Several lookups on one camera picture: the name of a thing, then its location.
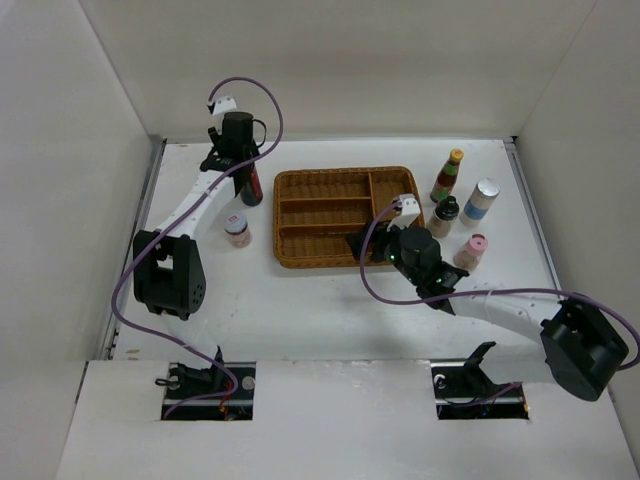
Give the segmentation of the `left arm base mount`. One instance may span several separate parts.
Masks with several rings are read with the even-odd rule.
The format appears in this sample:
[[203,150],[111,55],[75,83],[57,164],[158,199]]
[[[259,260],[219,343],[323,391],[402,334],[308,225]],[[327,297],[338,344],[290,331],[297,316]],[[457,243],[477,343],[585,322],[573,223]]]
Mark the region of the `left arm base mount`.
[[171,364],[154,384],[163,389],[161,419],[169,421],[250,421],[256,388],[255,363],[228,363],[238,382],[217,367],[195,369]]

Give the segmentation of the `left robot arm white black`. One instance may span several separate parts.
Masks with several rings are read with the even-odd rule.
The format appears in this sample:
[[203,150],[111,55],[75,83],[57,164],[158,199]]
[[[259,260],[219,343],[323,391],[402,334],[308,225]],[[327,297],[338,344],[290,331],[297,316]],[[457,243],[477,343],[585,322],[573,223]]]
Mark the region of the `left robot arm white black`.
[[220,183],[215,182],[229,168],[259,155],[255,125],[266,127],[247,112],[224,114],[222,126],[209,129],[212,147],[199,166],[189,194],[155,230],[142,230],[134,237],[135,256],[160,238],[134,269],[134,297],[150,313],[167,314],[182,321],[196,313],[206,293],[197,237],[231,199],[238,197],[249,207],[262,202],[263,192],[254,164],[235,171]]

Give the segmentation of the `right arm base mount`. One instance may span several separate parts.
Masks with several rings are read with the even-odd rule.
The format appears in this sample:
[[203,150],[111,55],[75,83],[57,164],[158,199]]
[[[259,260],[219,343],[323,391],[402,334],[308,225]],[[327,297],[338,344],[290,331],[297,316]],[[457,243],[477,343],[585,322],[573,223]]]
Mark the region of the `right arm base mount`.
[[495,342],[480,344],[466,359],[432,362],[431,377],[439,420],[528,420],[520,383],[494,383],[481,363]]

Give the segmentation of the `dark soy sauce bottle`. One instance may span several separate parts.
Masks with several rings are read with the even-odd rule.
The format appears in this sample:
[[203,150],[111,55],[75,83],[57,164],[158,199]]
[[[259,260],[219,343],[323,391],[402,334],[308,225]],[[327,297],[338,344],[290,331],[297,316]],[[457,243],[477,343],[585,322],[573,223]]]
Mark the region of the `dark soy sauce bottle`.
[[263,191],[254,163],[246,166],[242,170],[241,180],[243,181],[240,191],[242,202],[249,207],[259,205],[263,200]]

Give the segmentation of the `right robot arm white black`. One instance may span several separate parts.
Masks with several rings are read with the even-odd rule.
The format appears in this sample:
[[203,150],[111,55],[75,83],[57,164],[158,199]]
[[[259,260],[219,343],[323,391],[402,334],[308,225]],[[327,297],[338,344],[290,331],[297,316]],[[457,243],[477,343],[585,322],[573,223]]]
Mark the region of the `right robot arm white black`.
[[456,290],[469,271],[445,262],[424,227],[371,221],[346,241],[361,266],[390,262],[415,287],[414,304],[486,321],[540,344],[551,377],[576,398],[598,400],[617,372],[638,363],[626,359],[629,348],[609,322],[626,320],[587,296],[544,288]]

